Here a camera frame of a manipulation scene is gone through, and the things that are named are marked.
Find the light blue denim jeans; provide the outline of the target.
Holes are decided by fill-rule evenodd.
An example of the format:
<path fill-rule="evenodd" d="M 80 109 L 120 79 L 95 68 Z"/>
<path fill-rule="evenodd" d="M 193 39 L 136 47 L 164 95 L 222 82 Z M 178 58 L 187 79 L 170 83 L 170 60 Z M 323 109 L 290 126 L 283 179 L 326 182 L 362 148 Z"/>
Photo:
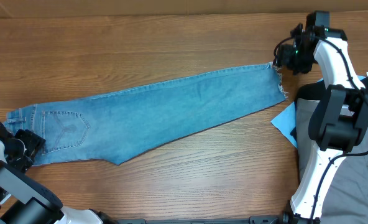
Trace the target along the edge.
<path fill-rule="evenodd" d="M 45 139 L 37 166 L 102 159 L 122 164 L 150 149 L 282 102 L 271 63 L 225 68 L 7 114 L 11 131 Z"/>

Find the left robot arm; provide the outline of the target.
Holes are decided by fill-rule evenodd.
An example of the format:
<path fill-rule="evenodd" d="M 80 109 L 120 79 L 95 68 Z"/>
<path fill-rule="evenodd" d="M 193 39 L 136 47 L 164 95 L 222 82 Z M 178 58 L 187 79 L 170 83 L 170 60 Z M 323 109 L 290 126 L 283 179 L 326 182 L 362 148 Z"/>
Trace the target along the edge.
<path fill-rule="evenodd" d="M 26 176 L 44 145 L 45 139 L 32 131 L 11 133 L 0 122 L 0 223 L 117 224 L 103 212 L 64 206 L 48 188 Z"/>

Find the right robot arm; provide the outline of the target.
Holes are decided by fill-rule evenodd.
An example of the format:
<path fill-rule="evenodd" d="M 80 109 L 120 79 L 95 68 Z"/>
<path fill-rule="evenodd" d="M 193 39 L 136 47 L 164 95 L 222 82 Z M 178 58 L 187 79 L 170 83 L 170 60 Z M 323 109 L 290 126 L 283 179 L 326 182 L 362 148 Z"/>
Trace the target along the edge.
<path fill-rule="evenodd" d="M 368 89 L 358 79 L 348 55 L 345 32 L 329 25 L 327 11 L 307 15 L 291 30 L 290 40 L 274 49 L 273 65 L 293 74 L 320 66 L 326 91 L 316 106 L 308 135 L 313 141 L 300 185 L 276 223 L 319 223 L 334 176 L 347 157 L 354 157 L 368 127 Z"/>

